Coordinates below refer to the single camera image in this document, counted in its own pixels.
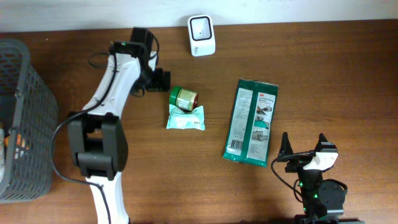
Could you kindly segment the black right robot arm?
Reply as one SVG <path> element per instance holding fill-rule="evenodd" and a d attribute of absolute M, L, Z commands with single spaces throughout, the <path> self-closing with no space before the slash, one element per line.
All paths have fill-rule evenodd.
<path fill-rule="evenodd" d="M 294 153 L 289 135 L 282 134 L 280 150 L 271 163 L 274 175 L 292 189 L 296 200 L 303 205 L 303 214 L 294 216 L 294 223 L 362 223 L 358 219 L 341 219 L 348 186 L 336 179 L 324 179 L 323 173 L 330 170 L 338 158 L 338 148 L 319 134 L 313 150 Z M 285 163 L 286 173 L 296 173 L 294 184 L 287 183 L 274 169 L 276 162 Z"/>

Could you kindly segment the green lid jar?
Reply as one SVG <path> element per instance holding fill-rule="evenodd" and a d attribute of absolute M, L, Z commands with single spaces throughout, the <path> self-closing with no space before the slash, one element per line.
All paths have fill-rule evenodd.
<path fill-rule="evenodd" d="M 193 111 L 197 107 L 198 93 L 180 86 L 175 86 L 170 93 L 169 103 L 177 106 L 181 110 Z"/>

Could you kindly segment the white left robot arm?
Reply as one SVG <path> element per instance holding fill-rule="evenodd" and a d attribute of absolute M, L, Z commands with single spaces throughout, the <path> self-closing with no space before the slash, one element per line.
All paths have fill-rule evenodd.
<path fill-rule="evenodd" d="M 152 50 L 158 43 L 141 27 L 132 30 L 129 41 L 113 42 L 95 94 L 66 122 L 72 162 L 81 183 L 90 186 L 98 223 L 130 223 L 122 190 L 128 143 L 121 116 L 130 95 L 170 90 L 170 72 L 157 67 L 159 52 Z"/>

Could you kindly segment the light teal wipes pack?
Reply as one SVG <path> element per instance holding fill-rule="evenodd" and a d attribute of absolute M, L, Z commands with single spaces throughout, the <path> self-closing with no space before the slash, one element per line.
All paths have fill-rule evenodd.
<path fill-rule="evenodd" d="M 193 111 L 184 112 L 175 105 L 169 104 L 167 129 L 197 129 L 205 130 L 204 107 L 199 106 Z"/>

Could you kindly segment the green 3M gloves package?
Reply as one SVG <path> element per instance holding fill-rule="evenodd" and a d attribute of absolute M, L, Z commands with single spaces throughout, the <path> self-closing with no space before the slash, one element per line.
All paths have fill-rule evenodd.
<path fill-rule="evenodd" d="M 255 80 L 238 81 L 223 157 L 265 167 L 279 86 Z"/>

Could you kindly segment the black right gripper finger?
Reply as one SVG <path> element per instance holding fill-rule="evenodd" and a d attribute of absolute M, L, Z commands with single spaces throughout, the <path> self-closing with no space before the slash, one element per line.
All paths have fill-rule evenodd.
<path fill-rule="evenodd" d="M 289 141 L 289 135 L 287 132 L 282 134 L 281 145 L 278 153 L 278 157 L 291 156 L 293 154 L 293 149 Z"/>
<path fill-rule="evenodd" d="M 329 149 L 330 143 L 326 139 L 323 133 L 319 134 L 317 145 L 315 146 L 315 152 L 321 152 L 323 149 Z"/>

